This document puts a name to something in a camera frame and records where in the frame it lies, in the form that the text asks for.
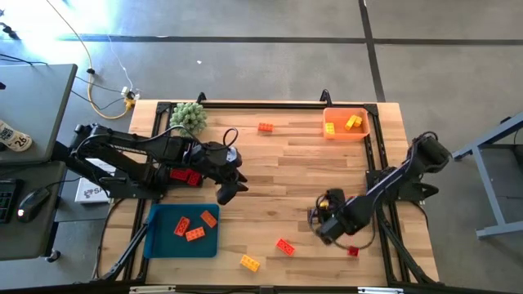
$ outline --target orange bin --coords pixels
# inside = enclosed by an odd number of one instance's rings
[[[351,115],[362,118],[359,127],[352,127],[350,131],[345,129],[346,122]],[[325,123],[334,123],[334,134],[325,131]],[[335,140],[362,140],[370,133],[369,116],[367,110],[362,108],[326,108],[324,109],[324,124],[322,126],[325,139]]]

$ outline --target green plant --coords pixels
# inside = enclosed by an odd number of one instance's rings
[[[207,114],[203,110],[202,105],[194,102],[178,103],[177,107],[172,111],[170,123],[171,127],[182,125],[191,133],[197,135],[207,126],[205,119],[207,119]],[[182,136],[189,135],[184,129],[179,129],[178,131]]]

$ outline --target gray floor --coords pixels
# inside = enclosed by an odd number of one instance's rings
[[[0,52],[50,63],[73,62],[80,67],[78,75],[86,78],[87,57],[80,43],[53,41],[54,35],[70,31],[44,1],[31,2],[37,12],[24,10],[27,2],[7,2],[4,21],[24,41],[4,38]],[[65,16],[80,33],[364,36],[356,0],[53,3],[67,11]],[[367,5],[375,38],[523,38],[523,2],[518,0],[368,0]],[[100,75],[97,82],[116,89],[127,86],[110,44],[88,42],[87,46]],[[192,99],[205,91],[210,99],[317,100],[328,88],[335,100],[376,100],[363,44],[115,42],[113,48],[144,99]],[[408,137],[436,131],[451,150],[523,110],[522,49],[376,46],[385,97],[400,103]],[[74,84],[83,95],[85,88],[81,81]],[[118,94],[96,89],[94,97],[96,103],[106,105]],[[122,109],[116,104],[106,113],[118,114]],[[87,102],[71,96],[59,140],[67,142],[78,123],[98,122],[125,131],[130,117],[106,121]],[[441,281],[523,292],[523,234],[476,240],[475,229],[493,225],[494,217],[475,163],[470,159],[451,163],[425,179],[440,187],[440,193],[427,200],[427,212]],[[62,225],[56,247],[64,257],[53,265],[43,260],[1,262],[0,287],[88,280],[100,231],[101,222],[95,221]],[[19,271],[27,278],[18,278]]]

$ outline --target wooden tabletop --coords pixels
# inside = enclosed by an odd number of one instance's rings
[[[157,103],[157,100],[136,103],[130,132],[151,135]],[[397,166],[405,159],[408,148],[400,106],[379,103],[378,109],[388,162]],[[306,221],[307,208],[312,207],[326,189],[343,188],[346,197],[364,194],[364,173],[368,166],[363,141],[325,140],[321,129],[322,110],[208,109],[207,113],[208,127],[199,136],[201,141],[221,142],[227,128],[238,128],[235,147],[244,160],[240,171],[248,178],[249,191],[238,193],[221,207],[219,249],[215,258],[151,260],[147,283],[387,284],[378,235],[370,248],[362,250],[358,258],[351,258],[335,246],[323,245]],[[275,129],[272,134],[260,134],[258,123],[273,123]],[[373,150],[377,150],[373,133],[371,137]],[[377,155],[375,162],[379,168]],[[170,191],[162,203],[215,203],[218,188],[212,180],[206,180],[201,189]],[[405,246],[427,275],[438,280],[423,214],[411,203],[397,206]],[[109,270],[127,246],[135,210],[136,200],[128,199],[111,216],[102,250],[102,273]],[[338,241],[361,246],[369,241],[371,232],[367,226],[355,236],[343,236]],[[294,256],[286,256],[275,247],[280,238],[296,248]],[[134,274],[139,268],[141,253],[142,247],[137,250]],[[243,254],[261,263],[257,273],[239,264]],[[396,252],[391,250],[391,254],[399,277]]]

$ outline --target blue tray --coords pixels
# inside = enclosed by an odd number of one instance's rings
[[[212,229],[200,217],[206,210],[218,221]],[[185,236],[175,235],[174,229],[182,216],[190,219],[188,230],[202,226],[205,236],[187,242]],[[150,210],[148,222],[146,258],[214,257],[218,252],[220,208],[216,204],[156,204]]]

